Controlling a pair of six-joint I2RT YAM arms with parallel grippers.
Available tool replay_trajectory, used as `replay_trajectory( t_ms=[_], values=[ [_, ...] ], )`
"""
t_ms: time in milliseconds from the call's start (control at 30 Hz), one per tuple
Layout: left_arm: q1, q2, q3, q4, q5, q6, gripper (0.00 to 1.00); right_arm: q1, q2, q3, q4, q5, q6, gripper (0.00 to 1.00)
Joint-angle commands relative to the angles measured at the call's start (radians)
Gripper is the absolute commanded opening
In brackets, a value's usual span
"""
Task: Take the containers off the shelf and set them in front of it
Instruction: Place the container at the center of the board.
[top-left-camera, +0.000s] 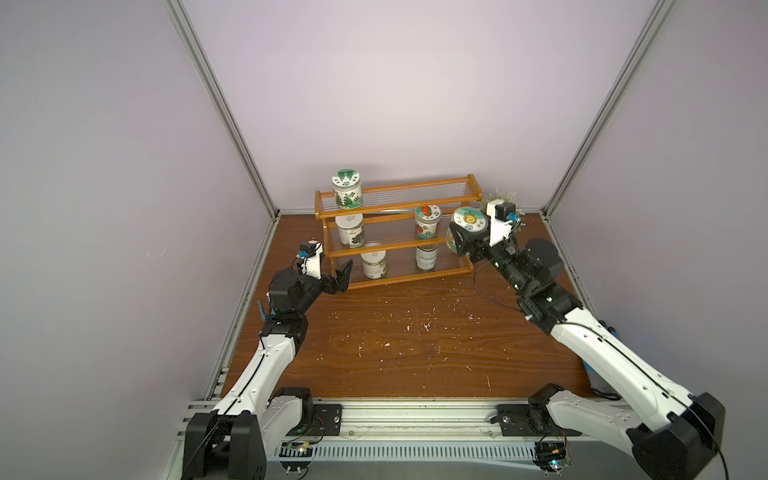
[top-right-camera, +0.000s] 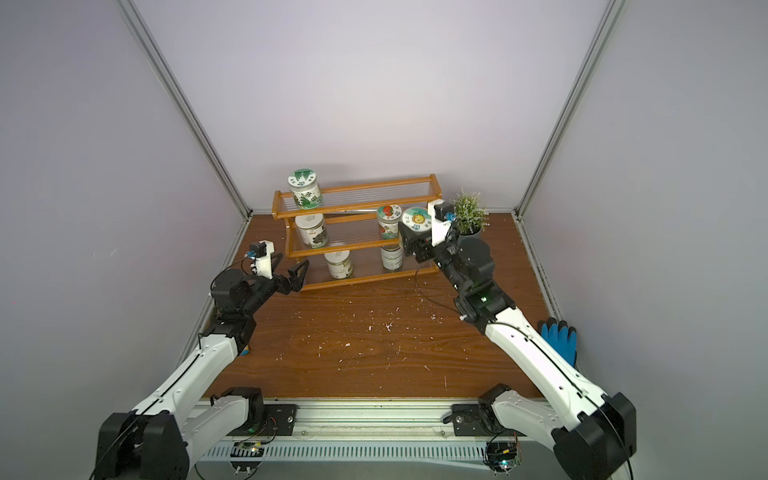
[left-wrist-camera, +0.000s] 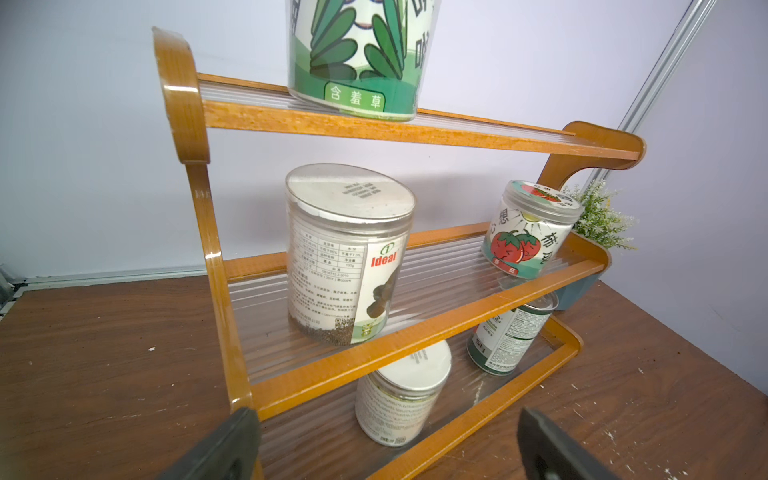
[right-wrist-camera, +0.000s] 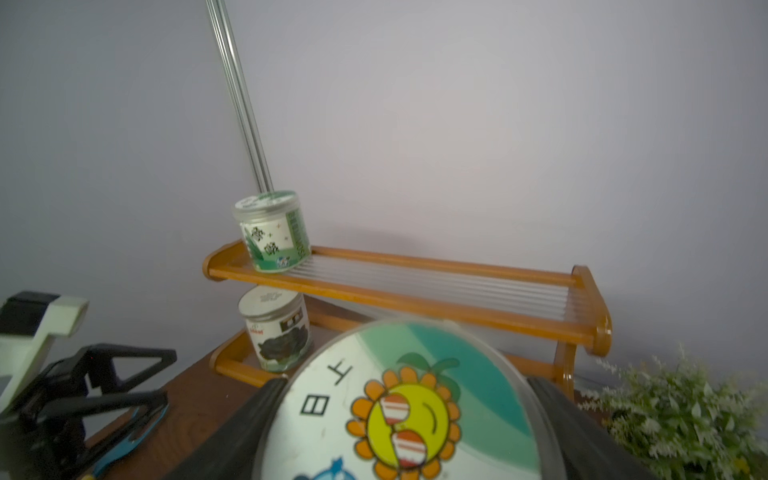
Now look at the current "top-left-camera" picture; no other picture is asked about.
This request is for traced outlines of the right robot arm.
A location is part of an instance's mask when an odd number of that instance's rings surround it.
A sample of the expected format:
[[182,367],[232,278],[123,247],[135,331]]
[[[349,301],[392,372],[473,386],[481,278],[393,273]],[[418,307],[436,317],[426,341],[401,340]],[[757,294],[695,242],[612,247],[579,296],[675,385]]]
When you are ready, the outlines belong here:
[[694,479],[721,447],[725,407],[713,395],[691,394],[608,332],[556,280],[564,265],[542,238],[518,248],[513,234],[450,225],[457,252],[485,260],[513,287],[525,318],[586,362],[623,399],[624,409],[581,398],[554,384],[542,389],[550,421],[631,456],[652,479]]

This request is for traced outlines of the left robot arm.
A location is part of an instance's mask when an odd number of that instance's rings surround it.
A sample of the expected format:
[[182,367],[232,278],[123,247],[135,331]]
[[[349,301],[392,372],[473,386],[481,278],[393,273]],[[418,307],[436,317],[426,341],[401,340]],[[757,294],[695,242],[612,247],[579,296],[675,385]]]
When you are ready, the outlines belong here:
[[352,267],[348,260],[331,276],[304,259],[273,276],[254,356],[216,406],[187,424],[182,479],[205,477],[218,455],[228,459],[230,479],[263,479],[268,456],[283,438],[297,427],[312,427],[310,390],[275,387],[306,339],[307,311],[321,294],[345,292]]

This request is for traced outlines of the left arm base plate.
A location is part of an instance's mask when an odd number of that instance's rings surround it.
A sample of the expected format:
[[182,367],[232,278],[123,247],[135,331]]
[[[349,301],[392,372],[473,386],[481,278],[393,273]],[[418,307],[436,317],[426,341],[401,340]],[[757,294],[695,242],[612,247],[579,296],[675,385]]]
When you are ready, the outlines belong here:
[[288,432],[289,437],[336,437],[341,432],[343,406],[338,403],[315,403],[311,413]]

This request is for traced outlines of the jar with green leaf lid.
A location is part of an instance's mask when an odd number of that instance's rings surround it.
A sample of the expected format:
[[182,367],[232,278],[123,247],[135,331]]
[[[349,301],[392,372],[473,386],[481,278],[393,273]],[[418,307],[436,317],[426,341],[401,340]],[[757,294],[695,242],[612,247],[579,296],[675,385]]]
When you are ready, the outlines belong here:
[[336,204],[341,209],[356,209],[362,204],[361,176],[357,170],[342,169],[332,176]]

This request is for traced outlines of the jar with red strawberry lid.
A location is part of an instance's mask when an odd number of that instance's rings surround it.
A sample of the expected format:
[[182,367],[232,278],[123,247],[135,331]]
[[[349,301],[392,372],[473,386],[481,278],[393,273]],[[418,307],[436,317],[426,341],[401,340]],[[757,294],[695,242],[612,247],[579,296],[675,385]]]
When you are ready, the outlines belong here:
[[419,239],[431,239],[437,235],[442,211],[438,205],[425,204],[415,208],[414,219]]

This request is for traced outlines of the jar with sunflower lid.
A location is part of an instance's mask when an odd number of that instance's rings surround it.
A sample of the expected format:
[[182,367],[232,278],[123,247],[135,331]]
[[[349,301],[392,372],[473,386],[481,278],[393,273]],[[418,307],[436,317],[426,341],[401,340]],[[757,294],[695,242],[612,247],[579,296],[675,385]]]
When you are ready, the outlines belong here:
[[460,207],[456,209],[451,216],[451,222],[446,235],[446,244],[456,254],[460,254],[460,252],[452,229],[453,226],[458,227],[460,230],[465,230],[471,238],[484,239],[489,234],[489,221],[482,211],[473,207]]

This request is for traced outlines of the jar with plain white lid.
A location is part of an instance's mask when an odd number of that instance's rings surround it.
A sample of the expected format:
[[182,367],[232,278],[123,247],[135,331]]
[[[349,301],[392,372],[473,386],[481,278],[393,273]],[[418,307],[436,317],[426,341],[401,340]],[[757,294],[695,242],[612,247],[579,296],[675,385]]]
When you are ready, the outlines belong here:
[[364,245],[364,216],[362,214],[336,216],[335,223],[342,245],[351,249],[360,248]]

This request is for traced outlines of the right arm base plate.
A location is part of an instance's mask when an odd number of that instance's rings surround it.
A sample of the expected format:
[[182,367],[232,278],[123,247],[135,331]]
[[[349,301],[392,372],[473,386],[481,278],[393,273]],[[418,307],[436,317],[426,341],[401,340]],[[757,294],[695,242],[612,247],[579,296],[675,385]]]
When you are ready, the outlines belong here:
[[546,411],[523,403],[498,404],[495,414],[488,419],[490,424],[500,427],[503,436],[542,437],[582,436],[577,430],[562,429],[557,426]]

